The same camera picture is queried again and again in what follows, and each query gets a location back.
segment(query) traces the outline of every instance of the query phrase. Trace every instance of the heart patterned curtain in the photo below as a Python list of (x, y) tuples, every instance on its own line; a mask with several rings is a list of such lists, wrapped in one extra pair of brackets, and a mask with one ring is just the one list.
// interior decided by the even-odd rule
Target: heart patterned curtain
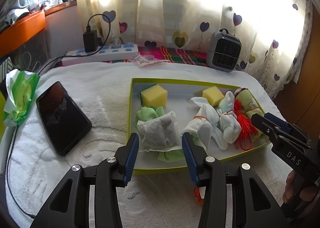
[[(112, 37), (147, 47), (207, 52), (212, 33), (227, 29), (241, 40), (239, 67), (274, 98), (297, 81), (312, 24), (310, 0), (77, 0), (83, 31), (103, 13)], [(103, 38), (108, 21), (92, 27)]]

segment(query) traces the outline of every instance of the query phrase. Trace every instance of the human hand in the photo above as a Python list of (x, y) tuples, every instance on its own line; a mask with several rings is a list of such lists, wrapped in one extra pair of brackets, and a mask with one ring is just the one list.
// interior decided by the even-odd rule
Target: human hand
[[(284, 203), (287, 203), (290, 198), (293, 196), (293, 182), (296, 177), (296, 172), (293, 170), (289, 173), (287, 180), (286, 180), (286, 185), (284, 189), (284, 193), (282, 195), (282, 200)], [(310, 202), (311, 200), (314, 199), (316, 193), (318, 192), (318, 187), (310, 186), (306, 187), (303, 189), (300, 193), (300, 198), (303, 201)], [(306, 214), (310, 213), (314, 205), (316, 204), (317, 200), (319, 199), (319, 195), (313, 200), (313, 202), (306, 207), (306, 209), (303, 211), (303, 213), (299, 217), (303, 217)]]

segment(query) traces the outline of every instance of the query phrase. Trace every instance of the green plastic packaging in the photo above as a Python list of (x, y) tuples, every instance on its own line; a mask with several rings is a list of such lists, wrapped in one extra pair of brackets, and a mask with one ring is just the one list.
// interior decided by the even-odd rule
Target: green plastic packaging
[(5, 126), (19, 126), (28, 116), (39, 79), (36, 73), (18, 69), (7, 73), (8, 98), (3, 113)]

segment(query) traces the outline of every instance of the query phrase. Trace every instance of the white power strip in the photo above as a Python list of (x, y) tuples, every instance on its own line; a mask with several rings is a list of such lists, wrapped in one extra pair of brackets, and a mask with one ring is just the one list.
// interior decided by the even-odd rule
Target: white power strip
[(63, 58), (62, 64), (63, 66), (70, 66), (89, 62), (124, 60), (132, 58), (137, 52), (139, 52), (137, 44), (121, 45), (121, 48), (118, 49), (114, 49), (111, 46), (103, 46), (103, 48), (97, 54), (87, 57), (83, 56), (90, 55), (94, 52), (86, 53), (84, 49), (74, 50), (67, 53), (67, 56), (73, 56), (74, 58)]

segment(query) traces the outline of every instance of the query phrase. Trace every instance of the portable heater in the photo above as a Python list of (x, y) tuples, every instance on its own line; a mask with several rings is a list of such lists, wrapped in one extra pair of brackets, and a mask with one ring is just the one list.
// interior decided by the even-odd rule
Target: portable heater
[(240, 40), (230, 35), (226, 29), (222, 29), (211, 36), (207, 64), (209, 67), (231, 72), (236, 67), (240, 50)]

